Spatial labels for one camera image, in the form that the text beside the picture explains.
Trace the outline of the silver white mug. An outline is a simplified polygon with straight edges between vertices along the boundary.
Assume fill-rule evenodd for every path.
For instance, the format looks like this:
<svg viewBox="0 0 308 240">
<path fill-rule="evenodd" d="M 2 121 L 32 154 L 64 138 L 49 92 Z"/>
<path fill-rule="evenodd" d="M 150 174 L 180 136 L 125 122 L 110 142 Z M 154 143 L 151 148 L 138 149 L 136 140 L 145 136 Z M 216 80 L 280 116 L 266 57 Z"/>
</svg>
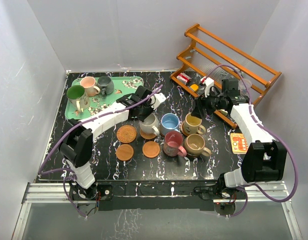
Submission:
<svg viewBox="0 0 308 240">
<path fill-rule="evenodd" d="M 154 113 L 151 113 L 145 120 L 139 121 L 140 129 L 146 134 L 154 134 L 158 136 L 159 131 L 159 121 Z"/>
</svg>

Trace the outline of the cream yellow mug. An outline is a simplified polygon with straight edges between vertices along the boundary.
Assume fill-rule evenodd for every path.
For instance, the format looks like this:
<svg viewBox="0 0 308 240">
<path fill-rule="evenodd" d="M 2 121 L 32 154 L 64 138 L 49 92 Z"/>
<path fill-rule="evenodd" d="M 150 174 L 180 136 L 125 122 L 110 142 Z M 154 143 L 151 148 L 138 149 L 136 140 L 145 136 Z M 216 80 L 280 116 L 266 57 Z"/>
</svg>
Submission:
<svg viewBox="0 0 308 240">
<path fill-rule="evenodd" d="M 199 125 L 202 125 L 203 120 L 200 119 L 200 118 L 193 117 L 193 116 L 190 115 L 190 113 L 188 113 L 183 122 L 185 122 L 185 126 L 197 127 Z"/>
</svg>

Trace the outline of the woven rattan coaster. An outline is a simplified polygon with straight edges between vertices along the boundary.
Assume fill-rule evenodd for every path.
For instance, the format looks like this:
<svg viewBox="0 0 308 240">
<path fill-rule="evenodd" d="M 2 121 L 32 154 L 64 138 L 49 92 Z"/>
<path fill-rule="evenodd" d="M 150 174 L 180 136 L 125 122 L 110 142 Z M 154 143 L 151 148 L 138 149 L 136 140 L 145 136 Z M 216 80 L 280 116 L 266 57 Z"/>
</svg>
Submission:
<svg viewBox="0 0 308 240">
<path fill-rule="evenodd" d="M 137 129 L 132 125 L 123 125 L 117 130 L 116 137 L 121 143 L 129 144 L 136 139 Z"/>
<path fill-rule="evenodd" d="M 142 129 L 140 129 L 140 135 L 145 140 L 152 140 L 152 139 L 157 137 L 156 134 L 154 134 L 154 133 L 145 133 Z"/>
</svg>

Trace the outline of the light blue mug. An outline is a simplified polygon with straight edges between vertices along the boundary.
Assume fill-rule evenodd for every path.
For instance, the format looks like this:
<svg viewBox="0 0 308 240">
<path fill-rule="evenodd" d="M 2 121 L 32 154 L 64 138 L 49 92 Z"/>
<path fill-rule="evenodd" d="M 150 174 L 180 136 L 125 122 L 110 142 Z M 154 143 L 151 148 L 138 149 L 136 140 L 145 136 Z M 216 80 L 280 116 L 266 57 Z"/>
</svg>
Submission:
<svg viewBox="0 0 308 240">
<path fill-rule="evenodd" d="M 171 131 L 180 131 L 180 120 L 173 113 L 166 113 L 162 116 L 160 121 L 160 134 L 165 136 L 167 133 Z"/>
</svg>

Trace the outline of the gold brown mug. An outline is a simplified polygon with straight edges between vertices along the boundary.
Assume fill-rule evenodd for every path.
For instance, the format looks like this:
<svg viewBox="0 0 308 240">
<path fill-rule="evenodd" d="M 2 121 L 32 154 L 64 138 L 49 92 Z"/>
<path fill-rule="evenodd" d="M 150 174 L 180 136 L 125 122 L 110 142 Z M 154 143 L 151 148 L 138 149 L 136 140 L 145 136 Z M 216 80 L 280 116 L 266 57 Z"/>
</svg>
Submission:
<svg viewBox="0 0 308 240">
<path fill-rule="evenodd" d="M 204 138 L 199 134 L 191 134 L 184 140 L 183 147 L 187 153 L 193 155 L 211 156 L 212 152 L 206 147 Z"/>
</svg>

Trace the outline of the maroon tall mug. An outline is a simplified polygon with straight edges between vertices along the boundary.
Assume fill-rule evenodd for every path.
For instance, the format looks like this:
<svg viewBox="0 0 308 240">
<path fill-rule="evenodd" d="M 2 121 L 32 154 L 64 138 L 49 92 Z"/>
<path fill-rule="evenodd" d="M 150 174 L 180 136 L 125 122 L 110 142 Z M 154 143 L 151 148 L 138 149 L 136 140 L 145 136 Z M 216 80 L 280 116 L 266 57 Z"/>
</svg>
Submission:
<svg viewBox="0 0 308 240">
<path fill-rule="evenodd" d="M 187 151 L 183 147 L 183 136 L 178 131 L 170 131 L 164 137 L 163 152 L 170 157 L 185 157 Z"/>
</svg>

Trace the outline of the light orange wooden coaster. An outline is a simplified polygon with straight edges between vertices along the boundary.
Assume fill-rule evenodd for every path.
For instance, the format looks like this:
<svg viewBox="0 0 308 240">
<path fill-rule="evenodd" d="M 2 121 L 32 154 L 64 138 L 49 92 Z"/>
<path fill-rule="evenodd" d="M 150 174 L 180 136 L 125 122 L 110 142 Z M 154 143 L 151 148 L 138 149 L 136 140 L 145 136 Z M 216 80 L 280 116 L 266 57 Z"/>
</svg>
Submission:
<svg viewBox="0 0 308 240">
<path fill-rule="evenodd" d="M 142 152 L 147 158 L 155 158 L 160 153 L 160 145 L 155 141 L 148 141 L 142 147 Z"/>
</svg>

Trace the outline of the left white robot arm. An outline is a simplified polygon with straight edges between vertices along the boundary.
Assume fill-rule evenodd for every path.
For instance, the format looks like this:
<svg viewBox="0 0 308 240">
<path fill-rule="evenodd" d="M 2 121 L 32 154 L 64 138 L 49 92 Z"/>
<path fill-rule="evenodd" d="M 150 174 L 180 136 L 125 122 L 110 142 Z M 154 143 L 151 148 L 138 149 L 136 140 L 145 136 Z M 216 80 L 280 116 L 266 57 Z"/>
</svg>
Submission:
<svg viewBox="0 0 308 240">
<path fill-rule="evenodd" d="M 87 200 L 97 195 L 96 179 L 92 173 L 90 158 L 94 140 L 108 129 L 130 119 L 145 120 L 166 98 L 160 93 L 139 86 L 135 93 L 124 95 L 106 110 L 86 120 L 69 121 L 69 130 L 58 142 L 58 149 L 67 160 L 74 180 L 80 186 L 80 194 Z"/>
</svg>

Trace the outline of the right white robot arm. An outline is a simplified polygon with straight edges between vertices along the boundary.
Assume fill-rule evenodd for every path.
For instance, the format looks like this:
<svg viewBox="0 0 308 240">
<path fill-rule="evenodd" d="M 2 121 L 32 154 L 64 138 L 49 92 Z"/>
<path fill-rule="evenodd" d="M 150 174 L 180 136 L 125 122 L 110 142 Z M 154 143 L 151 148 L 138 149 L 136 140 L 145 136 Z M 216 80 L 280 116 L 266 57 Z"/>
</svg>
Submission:
<svg viewBox="0 0 308 240">
<path fill-rule="evenodd" d="M 254 115 L 254 106 L 249 97 L 242 95 L 236 78 L 222 80 L 218 90 L 210 77 L 203 77 L 204 93 L 195 99 L 191 115 L 203 118 L 216 110 L 225 110 L 236 122 L 247 143 L 247 152 L 241 167 L 222 173 L 212 187 L 213 193 L 227 199 L 235 188 L 249 183 L 280 181 L 284 175 L 287 149 L 263 130 L 261 121 Z"/>
</svg>

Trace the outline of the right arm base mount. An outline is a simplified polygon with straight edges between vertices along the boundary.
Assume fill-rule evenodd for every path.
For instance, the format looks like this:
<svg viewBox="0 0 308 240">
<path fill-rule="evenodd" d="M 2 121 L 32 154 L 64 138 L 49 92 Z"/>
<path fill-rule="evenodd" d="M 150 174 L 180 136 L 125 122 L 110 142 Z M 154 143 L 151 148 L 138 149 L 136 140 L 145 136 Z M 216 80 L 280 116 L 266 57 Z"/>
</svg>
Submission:
<svg viewBox="0 0 308 240">
<path fill-rule="evenodd" d="M 226 219 L 229 219 L 231 217 L 236 217 L 239 214 L 241 214 L 245 210 L 245 208 L 248 204 L 248 194 L 247 194 L 245 188 L 241 187 L 241 186 L 227 187 L 226 186 L 225 173 L 222 173 L 219 176 L 219 178 L 216 181 L 216 184 L 210 185 L 210 186 L 207 186 L 207 185 L 196 186 L 196 187 L 194 187 L 193 192 L 196 195 L 198 195 L 202 200 L 209 200 L 209 199 L 214 200 L 215 198 L 227 199 L 223 195 L 228 194 L 229 195 L 229 201 L 228 201 L 227 204 L 234 204 L 235 203 L 235 196 L 237 195 L 238 192 L 242 192 L 245 196 L 245 202 L 244 202 L 244 205 L 241 208 L 241 210 L 239 210 L 238 212 L 233 213 L 233 214 L 218 213 L 219 217 L 225 217 Z"/>
</svg>

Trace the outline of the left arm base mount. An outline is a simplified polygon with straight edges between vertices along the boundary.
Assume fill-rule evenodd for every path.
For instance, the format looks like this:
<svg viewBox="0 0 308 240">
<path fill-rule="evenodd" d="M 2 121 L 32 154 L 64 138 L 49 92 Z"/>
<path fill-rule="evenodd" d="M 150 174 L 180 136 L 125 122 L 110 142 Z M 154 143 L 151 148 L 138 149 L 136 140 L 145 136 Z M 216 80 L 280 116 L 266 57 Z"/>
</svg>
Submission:
<svg viewBox="0 0 308 240">
<path fill-rule="evenodd" d="M 101 201 L 111 201 L 113 199 L 113 188 L 108 184 L 94 182 L 88 189 L 85 189 L 78 185 L 73 177 L 66 177 L 63 180 L 62 187 L 67 200 L 85 221 L 88 220 L 92 211 L 99 210 Z M 95 201 L 95 207 L 91 208 L 89 212 L 81 211 L 79 204 L 74 202 L 74 195 L 78 195 L 79 200 Z"/>
</svg>

